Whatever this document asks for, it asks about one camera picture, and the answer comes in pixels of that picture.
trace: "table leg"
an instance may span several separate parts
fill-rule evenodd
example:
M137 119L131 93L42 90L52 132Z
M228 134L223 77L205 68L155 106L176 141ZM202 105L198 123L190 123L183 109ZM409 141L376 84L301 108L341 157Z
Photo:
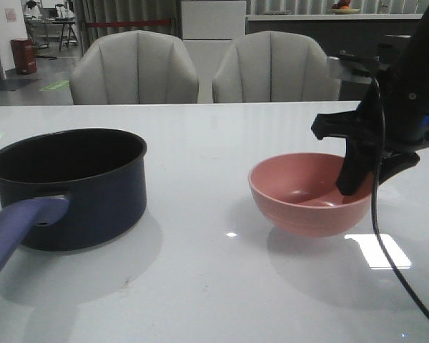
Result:
M46 37L46 45L49 48L48 26L47 26L46 20L43 21L43 26L44 26L44 35Z
M70 34L72 33L72 25L71 24L68 24L68 31L69 31L69 33L66 36L66 48L67 49L69 48L69 45L70 45Z
M60 39L59 39L59 51L62 49L62 39L64 39L64 30L65 30L65 24L62 24L62 31L60 33Z
M78 44L78 37L77 37L77 36L76 36L76 34L74 33L74 30L73 30L73 24L72 24L72 25L70 25L70 29L71 29L71 34L73 35L74 40L75 40L75 41L77 41L77 44Z

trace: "red trash bin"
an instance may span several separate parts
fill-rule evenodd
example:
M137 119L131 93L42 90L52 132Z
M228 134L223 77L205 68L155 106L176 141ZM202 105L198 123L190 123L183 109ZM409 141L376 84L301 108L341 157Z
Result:
M34 47L31 39L12 39L11 50L13 51L17 74L32 74L36 71Z

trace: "wire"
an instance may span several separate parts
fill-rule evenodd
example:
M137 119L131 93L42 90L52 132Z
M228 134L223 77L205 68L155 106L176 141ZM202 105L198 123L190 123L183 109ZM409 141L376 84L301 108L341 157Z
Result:
M385 244L383 243L383 239L380 236L380 229L378 226L378 220L377 220L377 190L378 190L378 184L380 182L380 168L381 168L381 162L383 160L383 151L385 150L385 140L386 140L386 124L385 124L385 111L383 108L383 104L381 103L381 93L380 93L380 85L378 83L378 80L373 77L373 84L375 85L376 91L377 91L377 97L378 97L378 104L380 107L380 120L381 120L381 146L378 151L378 155L376 157L375 166L373 169L373 185L372 185L372 199L371 199L371 214L372 214L372 225L373 225L373 232L375 233L375 236L377 237L378 244L380 245L381 250L383 251L383 254L385 255L386 259L388 260L390 266L393 268L395 276L399 279L400 283L403 285L407 293L410 295L412 300L415 302L415 304L418 306L418 308L421 310L421 312L425 315L425 317L429 321L429 310L428 308L423 304L419 296L413 291L413 288L410 286L410 284L407 282L403 274L400 272L400 270L395 265L393 259L389 255L388 250L386 249Z

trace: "chair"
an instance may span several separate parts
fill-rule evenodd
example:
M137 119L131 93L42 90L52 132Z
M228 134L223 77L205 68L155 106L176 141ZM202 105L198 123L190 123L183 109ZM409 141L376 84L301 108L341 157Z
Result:
M64 4L55 4L54 8L56 9L57 12L57 17L59 18L65 18L66 17L66 8Z
M326 54L308 36L262 31L234 39L213 79L214 102L337 100Z
M140 30L97 39L70 77L74 104L196 103L198 89L182 40Z
M28 1L26 2L25 8L24 8L24 15L30 16L32 18L39 18L41 17L40 8L38 7L38 4L35 1Z

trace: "gray curtain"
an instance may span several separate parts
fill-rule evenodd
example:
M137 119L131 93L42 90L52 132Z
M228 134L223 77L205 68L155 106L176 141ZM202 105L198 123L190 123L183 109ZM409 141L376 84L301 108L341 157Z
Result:
M83 53L97 38L130 30L150 30L178 35L179 0L75 0ZM98 27L86 23L117 23L171 19L172 25Z

